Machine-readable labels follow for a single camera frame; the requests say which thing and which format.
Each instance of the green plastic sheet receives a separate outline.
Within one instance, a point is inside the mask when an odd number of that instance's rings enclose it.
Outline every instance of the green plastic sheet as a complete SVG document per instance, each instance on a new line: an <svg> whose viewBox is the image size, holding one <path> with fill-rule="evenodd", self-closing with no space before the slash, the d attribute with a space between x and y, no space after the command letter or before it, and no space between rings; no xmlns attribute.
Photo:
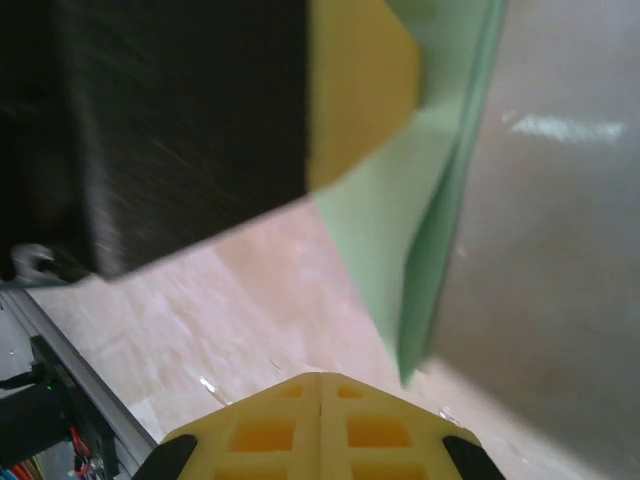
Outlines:
<svg viewBox="0 0 640 480"><path fill-rule="evenodd" d="M501 0L388 0L423 51L408 127L315 194L399 375L422 360L493 69Z"/></svg>

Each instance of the red wire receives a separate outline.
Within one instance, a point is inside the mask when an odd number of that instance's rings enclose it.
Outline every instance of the red wire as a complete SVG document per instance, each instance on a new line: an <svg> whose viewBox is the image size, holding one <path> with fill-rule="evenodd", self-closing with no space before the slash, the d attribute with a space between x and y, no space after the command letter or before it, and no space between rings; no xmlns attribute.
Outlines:
<svg viewBox="0 0 640 480"><path fill-rule="evenodd" d="M84 440L82 440L80 435L78 435L78 430L76 429L76 427L71 427L71 440L73 442L73 448L80 456L91 457L91 450L84 442Z"/></svg>
<svg viewBox="0 0 640 480"><path fill-rule="evenodd" d="M33 477L27 473L22 465L16 465L11 469L11 473L13 473L18 480L33 480Z"/></svg>

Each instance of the yellow foam block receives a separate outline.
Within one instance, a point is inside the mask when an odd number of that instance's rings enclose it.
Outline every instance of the yellow foam block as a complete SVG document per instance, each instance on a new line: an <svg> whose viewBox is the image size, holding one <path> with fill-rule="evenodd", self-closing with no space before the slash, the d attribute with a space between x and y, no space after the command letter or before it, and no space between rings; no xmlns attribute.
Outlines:
<svg viewBox="0 0 640 480"><path fill-rule="evenodd" d="M312 0L308 185L332 182L407 125L421 55L384 0Z"/></svg>
<svg viewBox="0 0 640 480"><path fill-rule="evenodd" d="M183 480L459 479L442 439L469 431L338 374L309 373L171 433L198 444Z"/></svg>

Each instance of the yellow robot part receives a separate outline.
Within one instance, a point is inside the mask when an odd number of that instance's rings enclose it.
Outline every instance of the yellow robot part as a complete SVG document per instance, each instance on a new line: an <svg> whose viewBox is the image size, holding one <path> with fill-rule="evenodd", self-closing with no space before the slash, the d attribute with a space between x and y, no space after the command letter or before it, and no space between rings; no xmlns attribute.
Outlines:
<svg viewBox="0 0 640 480"><path fill-rule="evenodd" d="M444 440L484 454L468 430L333 373L295 377L165 442L186 435L197 445L182 480L459 480Z"/></svg>

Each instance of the square hole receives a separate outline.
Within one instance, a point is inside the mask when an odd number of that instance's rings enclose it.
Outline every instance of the square hole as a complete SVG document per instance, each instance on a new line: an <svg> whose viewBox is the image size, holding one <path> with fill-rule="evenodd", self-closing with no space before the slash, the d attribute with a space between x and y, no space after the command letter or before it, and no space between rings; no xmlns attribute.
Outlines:
<svg viewBox="0 0 640 480"><path fill-rule="evenodd" d="M252 418L238 422L232 452L279 452L293 449L296 422L290 418Z"/></svg>
<svg viewBox="0 0 640 480"><path fill-rule="evenodd" d="M419 463L376 464L356 463L351 466L353 480L428 480Z"/></svg>
<svg viewBox="0 0 640 480"><path fill-rule="evenodd" d="M353 387L347 385L338 386L338 396L340 398L362 398L364 395Z"/></svg>
<svg viewBox="0 0 640 480"><path fill-rule="evenodd" d="M367 415L347 419L350 447L411 447L407 427L396 417Z"/></svg>
<svg viewBox="0 0 640 480"><path fill-rule="evenodd" d="M286 467L238 467L221 468L216 471L214 480L287 480Z"/></svg>

